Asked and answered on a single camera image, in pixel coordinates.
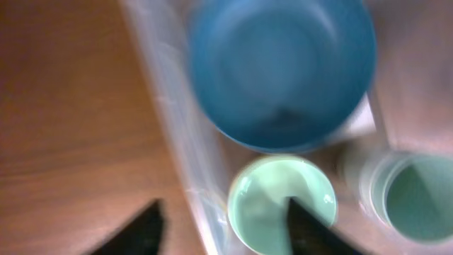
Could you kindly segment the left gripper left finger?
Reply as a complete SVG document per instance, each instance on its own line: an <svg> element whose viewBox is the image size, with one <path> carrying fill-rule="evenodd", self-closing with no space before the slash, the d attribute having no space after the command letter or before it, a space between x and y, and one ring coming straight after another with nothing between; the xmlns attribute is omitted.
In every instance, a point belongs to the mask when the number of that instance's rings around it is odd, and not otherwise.
<svg viewBox="0 0 453 255"><path fill-rule="evenodd" d="M120 231L90 251L90 255L155 255L164 240L166 221L162 199L153 200Z"/></svg>

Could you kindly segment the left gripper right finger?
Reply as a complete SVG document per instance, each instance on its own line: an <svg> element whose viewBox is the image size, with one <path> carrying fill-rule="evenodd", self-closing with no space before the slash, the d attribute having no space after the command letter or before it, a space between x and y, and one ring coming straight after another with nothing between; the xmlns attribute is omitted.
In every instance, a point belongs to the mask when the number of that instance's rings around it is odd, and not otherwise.
<svg viewBox="0 0 453 255"><path fill-rule="evenodd" d="M294 255L363 255L365 250L330 230L295 197L288 198L286 226Z"/></svg>

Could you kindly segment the mint green small bowl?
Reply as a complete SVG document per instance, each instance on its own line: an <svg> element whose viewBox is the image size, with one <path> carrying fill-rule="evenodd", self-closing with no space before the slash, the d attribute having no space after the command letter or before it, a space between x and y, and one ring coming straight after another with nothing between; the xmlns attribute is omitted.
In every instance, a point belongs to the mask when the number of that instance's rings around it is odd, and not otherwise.
<svg viewBox="0 0 453 255"><path fill-rule="evenodd" d="M228 197L236 236L258 254L289 254L287 198L295 197L330 227L338 214L328 177L311 161L292 155L261 157L237 175Z"/></svg>

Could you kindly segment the mint green cup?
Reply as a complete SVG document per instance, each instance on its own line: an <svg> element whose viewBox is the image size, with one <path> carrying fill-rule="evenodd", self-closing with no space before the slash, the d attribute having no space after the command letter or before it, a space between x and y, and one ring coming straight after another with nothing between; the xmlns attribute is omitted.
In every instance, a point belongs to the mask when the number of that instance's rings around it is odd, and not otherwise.
<svg viewBox="0 0 453 255"><path fill-rule="evenodd" d="M394 153L372 171L365 193L378 219L401 236L436 244L452 238L452 159Z"/></svg>

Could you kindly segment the blue large bowl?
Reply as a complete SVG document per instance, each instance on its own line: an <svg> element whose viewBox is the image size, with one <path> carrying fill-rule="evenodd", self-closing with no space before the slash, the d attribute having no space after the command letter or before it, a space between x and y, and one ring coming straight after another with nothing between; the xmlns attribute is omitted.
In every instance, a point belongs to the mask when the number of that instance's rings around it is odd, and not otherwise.
<svg viewBox="0 0 453 255"><path fill-rule="evenodd" d="M324 144L369 91L377 62L372 17L358 0L204 1L188 39L201 109L262 152Z"/></svg>

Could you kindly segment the cream white cup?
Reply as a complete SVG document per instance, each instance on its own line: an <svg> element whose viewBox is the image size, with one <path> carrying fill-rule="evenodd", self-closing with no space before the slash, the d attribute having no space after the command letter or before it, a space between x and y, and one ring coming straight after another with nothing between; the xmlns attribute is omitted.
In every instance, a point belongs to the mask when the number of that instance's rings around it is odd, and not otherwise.
<svg viewBox="0 0 453 255"><path fill-rule="evenodd" d="M391 178L391 154L381 153L370 157L362 168L359 182L360 203L365 214L379 225L388 227L386 191Z"/></svg>

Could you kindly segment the grey cup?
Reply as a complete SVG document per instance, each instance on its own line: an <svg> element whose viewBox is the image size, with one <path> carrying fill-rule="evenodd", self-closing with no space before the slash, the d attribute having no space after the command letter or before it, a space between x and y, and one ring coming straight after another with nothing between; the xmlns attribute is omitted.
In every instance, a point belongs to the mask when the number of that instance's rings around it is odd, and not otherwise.
<svg viewBox="0 0 453 255"><path fill-rule="evenodd" d="M338 160L339 173L358 200L361 200L364 192L369 189L375 152L373 146L364 142L349 142Z"/></svg>

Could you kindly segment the cream large bowl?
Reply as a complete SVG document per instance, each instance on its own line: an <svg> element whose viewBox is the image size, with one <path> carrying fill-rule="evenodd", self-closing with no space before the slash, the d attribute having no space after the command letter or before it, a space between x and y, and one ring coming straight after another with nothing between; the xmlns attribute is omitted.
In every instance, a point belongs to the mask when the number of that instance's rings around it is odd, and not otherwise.
<svg viewBox="0 0 453 255"><path fill-rule="evenodd" d="M374 120L372 104L369 101L369 95L366 93L356 109L338 129L323 141L321 147L353 140L376 131L377 126Z"/></svg>

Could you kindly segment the clear plastic storage bin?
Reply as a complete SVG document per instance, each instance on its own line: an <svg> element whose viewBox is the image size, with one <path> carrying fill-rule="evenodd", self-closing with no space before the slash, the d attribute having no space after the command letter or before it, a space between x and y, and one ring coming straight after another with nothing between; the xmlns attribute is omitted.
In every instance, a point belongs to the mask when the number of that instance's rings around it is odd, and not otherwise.
<svg viewBox="0 0 453 255"><path fill-rule="evenodd" d="M195 224L208 254L248 254L227 220L235 175L258 158L223 135L200 111L190 90L188 21L197 1L124 1L138 54L177 161ZM368 1L379 61L368 94L377 131L306 154L329 177L339 202L336 227L371 254L407 254L368 218L338 170L349 142L452 153L452 2Z"/></svg>

